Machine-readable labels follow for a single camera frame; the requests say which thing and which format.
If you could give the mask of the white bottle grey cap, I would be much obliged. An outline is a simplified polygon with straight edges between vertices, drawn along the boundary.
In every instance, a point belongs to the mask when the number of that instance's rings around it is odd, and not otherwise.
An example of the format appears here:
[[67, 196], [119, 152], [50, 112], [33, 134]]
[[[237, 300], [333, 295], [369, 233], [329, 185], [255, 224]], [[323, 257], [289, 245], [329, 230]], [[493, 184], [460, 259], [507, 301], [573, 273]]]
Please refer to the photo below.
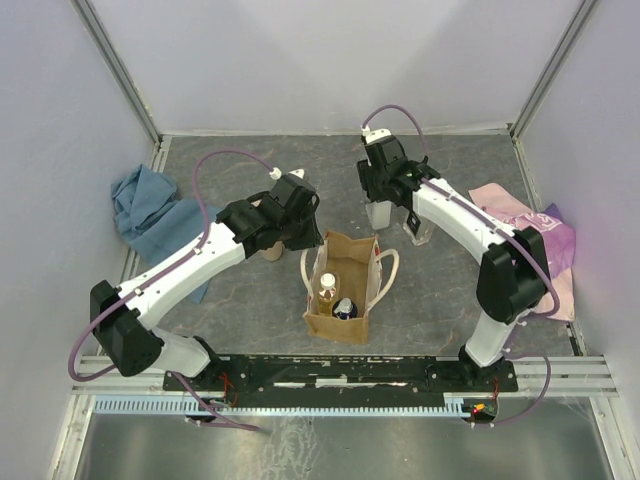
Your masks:
[[366, 215], [373, 230], [378, 231], [389, 227], [391, 209], [390, 201], [370, 202], [365, 206]]

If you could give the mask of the beige pump lotion bottle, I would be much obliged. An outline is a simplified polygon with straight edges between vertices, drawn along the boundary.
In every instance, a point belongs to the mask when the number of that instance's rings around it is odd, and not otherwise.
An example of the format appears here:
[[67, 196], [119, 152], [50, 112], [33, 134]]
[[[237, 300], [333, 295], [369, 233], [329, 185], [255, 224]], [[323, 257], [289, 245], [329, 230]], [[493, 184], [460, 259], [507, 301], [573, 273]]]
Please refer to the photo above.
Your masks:
[[261, 250], [260, 255], [268, 262], [275, 262], [281, 258], [283, 251], [283, 243], [281, 241], [277, 241], [271, 247]]

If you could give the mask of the clear square bottle black cap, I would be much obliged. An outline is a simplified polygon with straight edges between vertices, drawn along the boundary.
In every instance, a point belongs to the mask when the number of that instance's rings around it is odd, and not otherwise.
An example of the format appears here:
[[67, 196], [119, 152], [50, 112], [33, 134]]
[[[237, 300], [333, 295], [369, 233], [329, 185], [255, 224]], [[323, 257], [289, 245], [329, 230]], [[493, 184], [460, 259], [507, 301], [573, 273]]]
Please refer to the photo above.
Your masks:
[[414, 211], [410, 211], [403, 224], [403, 229], [414, 246], [421, 246], [430, 241], [436, 225], [425, 217], [419, 216]]

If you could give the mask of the amber liquid bottle white cap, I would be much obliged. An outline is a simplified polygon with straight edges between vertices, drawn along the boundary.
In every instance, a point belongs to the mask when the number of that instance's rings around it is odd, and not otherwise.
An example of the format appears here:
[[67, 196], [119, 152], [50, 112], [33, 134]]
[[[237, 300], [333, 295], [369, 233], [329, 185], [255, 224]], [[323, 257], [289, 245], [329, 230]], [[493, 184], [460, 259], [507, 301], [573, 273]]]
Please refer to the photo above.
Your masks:
[[340, 279], [332, 272], [322, 273], [317, 288], [317, 313], [322, 316], [333, 315], [333, 307], [339, 300]]

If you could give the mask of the blue cloth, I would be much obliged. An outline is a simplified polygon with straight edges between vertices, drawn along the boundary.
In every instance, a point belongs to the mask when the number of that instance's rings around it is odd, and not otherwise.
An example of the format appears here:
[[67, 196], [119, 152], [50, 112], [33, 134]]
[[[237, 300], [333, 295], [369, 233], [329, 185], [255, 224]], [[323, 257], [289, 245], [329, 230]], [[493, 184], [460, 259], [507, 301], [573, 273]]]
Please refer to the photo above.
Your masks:
[[145, 165], [114, 182], [111, 199], [118, 233], [150, 267], [203, 232], [198, 202], [180, 198], [177, 184], [170, 177]]

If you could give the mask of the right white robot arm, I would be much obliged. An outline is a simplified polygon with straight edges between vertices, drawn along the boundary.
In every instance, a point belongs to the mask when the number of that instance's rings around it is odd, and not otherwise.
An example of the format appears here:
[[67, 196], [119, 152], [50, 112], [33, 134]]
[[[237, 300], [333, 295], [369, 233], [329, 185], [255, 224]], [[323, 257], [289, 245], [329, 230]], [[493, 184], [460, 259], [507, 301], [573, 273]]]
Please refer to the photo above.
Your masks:
[[494, 377], [517, 321], [530, 314], [552, 284], [544, 241], [533, 227], [517, 229], [496, 219], [459, 194], [426, 160], [408, 158], [387, 129], [363, 128], [365, 159], [357, 164], [369, 201], [371, 226], [388, 226], [393, 207], [403, 208], [411, 234], [427, 223], [442, 229], [478, 263], [479, 320], [464, 345], [459, 382], [478, 391]]

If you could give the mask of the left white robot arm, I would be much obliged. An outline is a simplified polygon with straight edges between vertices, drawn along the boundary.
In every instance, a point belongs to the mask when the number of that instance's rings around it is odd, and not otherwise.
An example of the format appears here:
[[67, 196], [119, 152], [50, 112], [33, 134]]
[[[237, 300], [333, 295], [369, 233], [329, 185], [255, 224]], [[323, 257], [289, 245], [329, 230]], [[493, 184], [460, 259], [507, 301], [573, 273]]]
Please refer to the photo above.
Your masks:
[[117, 287], [94, 286], [93, 335], [113, 368], [124, 377], [157, 368], [186, 376], [199, 390], [215, 387], [221, 368], [213, 350], [202, 339], [162, 330], [160, 320], [206, 281], [260, 251], [321, 245], [318, 205], [304, 171], [293, 170], [270, 190], [227, 205], [207, 231], [146, 273]]

